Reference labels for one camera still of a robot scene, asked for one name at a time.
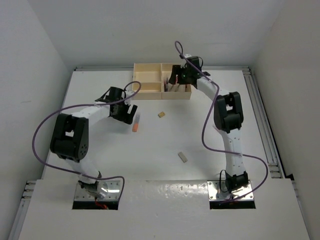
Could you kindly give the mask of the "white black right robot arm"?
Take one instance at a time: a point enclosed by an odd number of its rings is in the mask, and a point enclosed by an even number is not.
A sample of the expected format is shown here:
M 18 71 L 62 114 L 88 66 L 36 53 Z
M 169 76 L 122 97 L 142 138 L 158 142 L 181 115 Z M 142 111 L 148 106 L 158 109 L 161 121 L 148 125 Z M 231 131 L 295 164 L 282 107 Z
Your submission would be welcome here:
M 249 177 L 243 163 L 241 127 L 244 114 L 240 94 L 221 90 L 210 74 L 202 71 L 200 58 L 190 54 L 179 55 L 183 63 L 172 67 L 168 82 L 171 85 L 192 85 L 212 100 L 213 126 L 223 139 L 226 158 L 225 190 L 232 193 L 248 185 Z

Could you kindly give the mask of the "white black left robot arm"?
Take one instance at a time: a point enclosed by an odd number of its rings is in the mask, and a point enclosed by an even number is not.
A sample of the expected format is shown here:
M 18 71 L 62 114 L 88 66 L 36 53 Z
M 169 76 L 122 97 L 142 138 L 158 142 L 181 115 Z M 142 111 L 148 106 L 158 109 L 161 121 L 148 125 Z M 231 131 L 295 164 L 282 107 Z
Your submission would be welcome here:
M 125 88 L 110 87 L 93 104 L 72 114 L 60 113 L 57 116 L 50 151 L 79 173 L 82 185 L 94 186 L 101 178 L 101 173 L 91 163 L 88 154 L 90 128 L 106 118 L 131 125 L 138 108 L 137 105 L 131 105 L 134 93 Z

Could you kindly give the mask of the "orange highlighter marker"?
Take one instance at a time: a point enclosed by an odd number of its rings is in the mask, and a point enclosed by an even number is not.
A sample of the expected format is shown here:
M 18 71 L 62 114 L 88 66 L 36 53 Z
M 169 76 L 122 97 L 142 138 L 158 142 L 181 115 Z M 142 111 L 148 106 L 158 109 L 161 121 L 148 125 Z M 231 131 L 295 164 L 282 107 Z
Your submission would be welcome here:
M 138 112 L 135 115 L 135 118 L 134 118 L 134 121 L 133 121 L 133 126 L 132 126 L 132 132 L 134 132 L 134 133 L 136 133 L 138 131 L 140 117 L 141 117 L 141 114 Z

